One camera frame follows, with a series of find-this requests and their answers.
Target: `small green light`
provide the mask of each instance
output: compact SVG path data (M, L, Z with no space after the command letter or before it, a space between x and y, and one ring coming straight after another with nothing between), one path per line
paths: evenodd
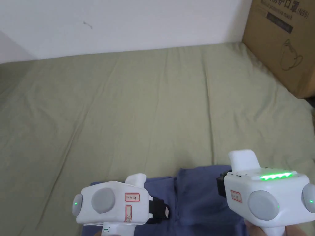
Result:
M272 175L264 175L264 176L260 176L259 178L261 180L269 180L269 179L286 178L286 177L289 177L291 175L292 175L291 172L286 172L286 173L279 173L279 174L272 174Z

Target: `bed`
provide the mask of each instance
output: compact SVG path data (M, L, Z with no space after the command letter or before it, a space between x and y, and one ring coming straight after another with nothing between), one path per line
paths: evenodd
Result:
M311 106L242 43L5 63L0 83L3 235L80 235L72 200L91 182L229 164L235 149L315 183Z

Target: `white label sticker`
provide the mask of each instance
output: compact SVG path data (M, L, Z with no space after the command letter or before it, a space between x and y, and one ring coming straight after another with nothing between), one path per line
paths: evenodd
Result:
M125 201L126 202L140 202L140 194L139 193L125 193Z
M239 192L231 190L232 199L238 202L242 202L242 196Z
M169 210L167 208L165 209L165 215L167 218L169 217Z
M126 217L125 222L131 223L132 220L132 206L126 205Z

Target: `grey round panel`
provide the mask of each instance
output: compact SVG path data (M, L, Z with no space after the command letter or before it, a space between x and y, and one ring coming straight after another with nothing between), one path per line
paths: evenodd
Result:
M92 196L92 207L97 213L106 213L115 205L115 194L110 188L97 190Z
M82 194L78 194L74 197L74 200L72 203L72 214L75 217L77 217L80 214L81 207L82 207L82 200L83 200Z
M252 192L247 201L250 212L258 219L269 221L279 213L279 204L267 191Z
M306 209L310 213L315 213L315 185L308 183L303 188L303 199Z

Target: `hand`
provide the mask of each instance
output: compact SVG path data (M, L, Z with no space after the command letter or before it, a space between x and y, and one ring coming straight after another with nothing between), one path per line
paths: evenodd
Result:
M267 236L258 226L253 225L247 220L244 221L250 236ZM297 225L286 226L285 233L286 236L307 236Z

